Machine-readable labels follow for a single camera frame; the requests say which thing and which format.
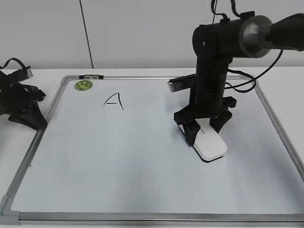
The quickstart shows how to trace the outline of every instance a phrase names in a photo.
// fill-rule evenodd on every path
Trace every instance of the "black cable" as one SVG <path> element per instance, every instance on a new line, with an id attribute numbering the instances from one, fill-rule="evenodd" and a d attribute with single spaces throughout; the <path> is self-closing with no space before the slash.
<path id="1" fill-rule="evenodd" d="M 275 61 L 263 72 L 261 73 L 259 76 L 252 78 L 251 80 L 238 84 L 238 85 L 230 85 L 229 87 L 225 87 L 225 89 L 235 89 L 238 88 L 240 86 L 244 86 L 247 85 L 249 83 L 255 82 L 257 79 L 259 79 L 261 76 L 263 76 L 264 74 L 266 74 L 271 68 L 273 68 L 273 66 L 279 61 L 279 59 L 281 58 L 283 54 L 283 50 L 280 50 L 280 53 L 278 55 L 278 57 L 275 59 Z"/>
<path id="2" fill-rule="evenodd" d="M 216 12 L 216 11 L 217 11 L 217 6 L 218 6 L 218 0 L 215 0 L 215 8 L 214 8 L 214 12 Z M 212 24 L 214 24 L 214 19 L 215 19 L 215 14 L 213 14 Z"/>
<path id="3" fill-rule="evenodd" d="M 247 73 L 245 73 L 243 71 L 240 71 L 240 70 L 231 70 L 231 69 L 228 69 L 228 72 L 233 73 L 233 74 L 244 75 L 244 76 L 246 76 L 246 77 L 248 77 L 250 79 L 253 79 L 253 85 L 249 89 L 241 90 L 241 89 L 233 88 L 235 91 L 237 91 L 239 93 L 242 93 L 242 94 L 248 93 L 251 90 L 253 90 L 256 87 L 256 85 L 257 85 L 256 79 L 252 75 L 250 75 L 250 74 L 247 74 Z"/>
<path id="4" fill-rule="evenodd" d="M 81 15 L 82 15 L 82 22 L 83 22 L 83 25 L 84 25 L 84 28 L 85 28 L 85 38 L 86 38 L 86 44 L 87 44 L 87 48 L 88 48 L 89 56 L 90 56 L 90 60 L 91 60 L 91 67 L 92 67 L 92 69 L 94 69 L 89 37 L 87 35 L 87 30 L 86 30 L 86 23 L 85 23 L 86 20 L 85 20 L 85 16 L 84 16 L 84 10 L 82 8 L 81 0 L 79 0 L 79 5 L 80 5 L 80 10 L 81 10 Z"/>
<path id="5" fill-rule="evenodd" d="M 17 62 L 22 67 L 22 69 L 26 69 L 25 65 L 17 58 L 10 58 L 8 61 L 6 61 L 4 66 L 0 66 L 0 69 L 6 68 L 11 60 L 14 60 L 15 62 Z"/>
<path id="6" fill-rule="evenodd" d="M 241 15 L 239 15 L 239 13 L 237 12 L 237 9 L 236 9 L 236 1 L 235 0 L 230 0 L 230 2 L 231 2 L 231 9 L 232 9 L 233 14 L 236 17 L 240 18 Z"/>
<path id="7" fill-rule="evenodd" d="M 223 19 L 227 19 L 228 17 L 227 17 L 227 15 L 226 15 L 225 13 L 217 13 L 217 12 L 215 11 L 214 3 L 215 3 L 215 0 L 212 0 L 212 1 L 211 1 L 211 11 L 212 11 L 212 13 L 213 13 L 214 15 L 221 15 L 221 16 L 223 17 Z"/>

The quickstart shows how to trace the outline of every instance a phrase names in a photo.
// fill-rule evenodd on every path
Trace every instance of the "whiteboard surface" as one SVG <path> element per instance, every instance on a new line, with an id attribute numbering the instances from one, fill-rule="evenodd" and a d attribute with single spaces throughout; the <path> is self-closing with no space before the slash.
<path id="1" fill-rule="evenodd" d="M 12 210 L 304 213 L 303 181 L 254 91 L 226 92 L 237 99 L 220 132 L 228 152 L 204 163 L 173 121 L 188 91 L 170 93 L 159 79 L 96 80 L 83 92 L 75 82 L 66 87 Z M 117 92 L 123 109 L 103 107 Z"/>

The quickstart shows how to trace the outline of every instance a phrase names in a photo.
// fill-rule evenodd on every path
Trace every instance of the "black robotic claw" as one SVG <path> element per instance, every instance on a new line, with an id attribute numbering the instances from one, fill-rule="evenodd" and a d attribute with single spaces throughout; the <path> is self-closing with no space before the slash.
<path id="1" fill-rule="evenodd" d="M 18 82 L 28 77 L 27 70 L 28 67 L 10 75 L 0 71 L 0 115 L 8 114 L 9 121 L 34 130 L 45 129 L 47 122 L 37 101 L 42 101 L 46 95 L 35 86 Z"/>

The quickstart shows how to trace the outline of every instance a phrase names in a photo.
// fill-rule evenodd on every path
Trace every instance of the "black marker writing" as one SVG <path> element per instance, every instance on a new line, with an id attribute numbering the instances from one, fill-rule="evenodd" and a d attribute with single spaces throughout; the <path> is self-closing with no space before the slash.
<path id="1" fill-rule="evenodd" d="M 112 96 L 110 96 L 110 97 L 105 101 L 104 105 L 105 105 L 105 104 L 107 104 L 107 105 L 114 105 L 114 104 L 117 104 L 117 103 L 107 103 L 107 102 L 108 102 L 113 96 L 115 96 L 115 95 L 118 96 L 119 104 L 120 104 L 121 108 L 124 109 L 124 107 L 123 107 L 123 105 L 122 105 L 122 102 L 121 102 L 121 100 L 120 100 L 120 94 L 119 94 L 119 93 L 115 93 L 115 94 L 113 94 Z"/>

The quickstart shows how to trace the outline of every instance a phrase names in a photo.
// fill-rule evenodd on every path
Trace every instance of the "cable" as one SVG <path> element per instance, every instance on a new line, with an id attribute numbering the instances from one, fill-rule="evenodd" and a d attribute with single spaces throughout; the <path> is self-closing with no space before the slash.
<path id="1" fill-rule="evenodd" d="M 235 0 L 230 0 L 230 2 L 231 2 L 231 9 L 232 9 L 233 14 L 236 17 L 240 18 L 241 15 L 239 15 L 239 13 L 237 12 L 237 9 L 236 9 L 236 1 Z"/>
<path id="2" fill-rule="evenodd" d="M 241 84 L 238 84 L 238 85 L 230 85 L 229 87 L 225 87 L 225 89 L 235 89 L 235 88 L 238 88 L 240 86 L 244 86 L 244 85 L 247 85 L 249 83 L 252 83 L 252 82 L 255 82 L 256 83 L 256 80 L 259 79 L 261 76 L 263 76 L 264 74 L 266 74 L 271 68 L 273 68 L 273 66 L 279 61 L 279 59 L 281 58 L 283 54 L 283 50 L 280 50 L 280 53 L 278 55 L 278 57 L 275 59 L 275 61 L 263 72 L 261 73 L 259 76 L 257 77 L 254 77 L 252 78 L 251 80 L 247 81 L 247 82 L 244 82 L 244 83 L 241 83 Z"/>
<path id="3" fill-rule="evenodd" d="M 215 3 L 215 0 L 212 0 L 211 1 L 211 11 L 212 11 L 212 13 L 214 15 L 221 15 L 223 17 L 223 19 L 228 19 L 227 15 L 225 13 L 216 13 L 215 12 L 214 3 Z"/>
<path id="4" fill-rule="evenodd" d="M 26 68 L 25 65 L 19 59 L 17 59 L 17 58 L 10 58 L 8 61 L 6 61 L 6 63 L 4 64 L 4 66 L 0 66 L 0 69 L 6 68 L 11 60 L 14 60 L 15 62 L 17 62 L 22 67 L 22 69 Z"/>
<path id="5" fill-rule="evenodd" d="M 218 0 L 215 0 L 215 8 L 214 11 L 217 11 L 217 6 L 218 6 Z M 212 19 L 212 24 L 214 24 L 214 19 L 215 19 L 215 14 L 213 14 L 213 19 Z"/>
<path id="6" fill-rule="evenodd" d="M 237 91 L 239 93 L 242 93 L 242 94 L 248 93 L 251 90 L 253 90 L 256 87 L 256 85 L 257 85 L 256 79 L 252 75 L 250 75 L 250 74 L 247 74 L 247 73 L 245 73 L 243 71 L 240 71 L 240 70 L 231 70 L 231 69 L 228 69 L 228 72 L 233 73 L 233 74 L 244 75 L 244 76 L 246 76 L 246 77 L 248 77 L 250 79 L 253 79 L 254 83 L 253 83 L 253 85 L 249 89 L 241 90 L 241 89 L 233 88 L 235 91 Z M 233 85 L 230 84 L 230 83 L 228 83 L 228 82 L 226 82 L 225 84 L 233 87 Z"/>

